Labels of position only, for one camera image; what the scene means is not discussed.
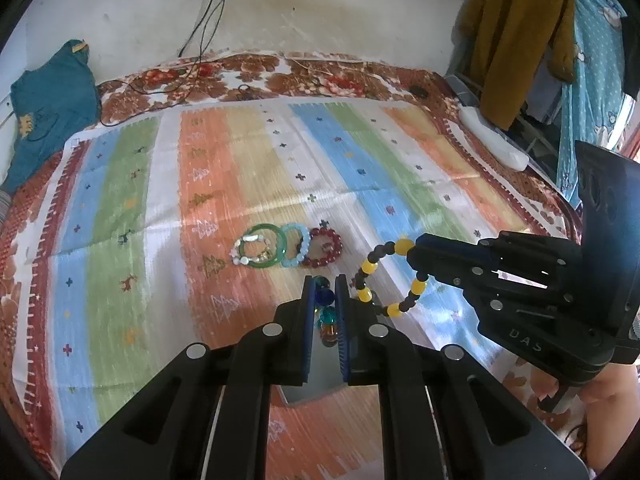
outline red beaded bracelet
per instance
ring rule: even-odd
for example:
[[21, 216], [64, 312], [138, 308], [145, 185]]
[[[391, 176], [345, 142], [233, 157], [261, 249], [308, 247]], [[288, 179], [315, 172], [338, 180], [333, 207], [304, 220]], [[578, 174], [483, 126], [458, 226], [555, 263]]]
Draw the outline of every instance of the red beaded bracelet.
[[326, 227], [314, 227], [309, 231], [309, 234], [312, 240], [317, 236], [328, 236], [332, 240], [331, 245], [333, 247], [325, 253], [323, 258], [311, 259], [308, 256], [305, 256], [305, 259], [302, 260], [303, 267], [313, 267], [314, 269], [317, 269], [318, 267], [326, 267], [328, 264], [333, 263], [340, 257], [342, 254], [342, 239], [333, 229], [327, 229]]

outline mustard yellow jacket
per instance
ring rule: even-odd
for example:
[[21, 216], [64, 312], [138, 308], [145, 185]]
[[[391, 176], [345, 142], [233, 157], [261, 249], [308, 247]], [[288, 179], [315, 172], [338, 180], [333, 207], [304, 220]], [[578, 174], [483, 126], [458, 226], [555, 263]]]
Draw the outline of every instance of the mustard yellow jacket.
[[483, 86], [480, 111], [503, 130], [513, 123], [545, 48], [549, 72], [574, 80], [574, 0], [468, 0], [460, 28], [475, 37], [468, 76]]

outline bed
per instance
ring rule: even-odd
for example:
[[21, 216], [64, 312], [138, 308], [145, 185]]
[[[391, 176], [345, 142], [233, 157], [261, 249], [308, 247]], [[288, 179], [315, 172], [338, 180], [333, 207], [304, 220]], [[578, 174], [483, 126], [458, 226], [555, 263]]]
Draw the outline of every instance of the bed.
[[[307, 274], [352, 276], [377, 243], [501, 230], [579, 240], [580, 221], [531, 168], [503, 167], [458, 121], [437, 74], [309, 53], [193, 59], [100, 85], [102, 122], [78, 132], [15, 196], [0, 234], [0, 400], [55, 476], [178, 352], [235, 343], [299, 297]], [[334, 264], [251, 269], [230, 250], [260, 222], [329, 225]], [[383, 304], [412, 273], [386, 258]], [[528, 368], [478, 334], [461, 291], [428, 282], [395, 321], [455, 342], [536, 410]], [[582, 413], [538, 412], [557, 432]], [[375, 388], [287, 406], [272, 395], [267, 477], [382, 477]]]

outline white pillow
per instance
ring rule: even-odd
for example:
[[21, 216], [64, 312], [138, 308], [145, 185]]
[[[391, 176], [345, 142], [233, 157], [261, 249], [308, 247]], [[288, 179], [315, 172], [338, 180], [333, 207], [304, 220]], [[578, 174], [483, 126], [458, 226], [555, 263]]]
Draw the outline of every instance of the white pillow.
[[460, 107], [460, 121], [482, 142], [503, 165], [523, 171], [529, 165], [529, 155], [511, 146], [473, 106]]

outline green stripe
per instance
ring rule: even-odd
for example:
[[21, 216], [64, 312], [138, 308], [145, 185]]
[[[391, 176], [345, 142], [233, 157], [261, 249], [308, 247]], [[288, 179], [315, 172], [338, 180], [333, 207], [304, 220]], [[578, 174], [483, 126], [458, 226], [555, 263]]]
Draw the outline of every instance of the green stripe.
[[428, 233], [465, 242], [473, 241], [436, 194], [396, 157], [377, 131], [351, 105], [328, 103], [326, 107], [353, 140], [386, 169], [405, 203], [420, 218]]
[[[88, 248], [86, 310], [94, 395], [101, 423], [119, 410], [156, 370], [145, 342], [143, 231], [150, 151], [159, 120], [122, 129], [110, 159]], [[126, 244], [118, 235], [129, 233]], [[133, 275], [130, 290], [122, 280]]]

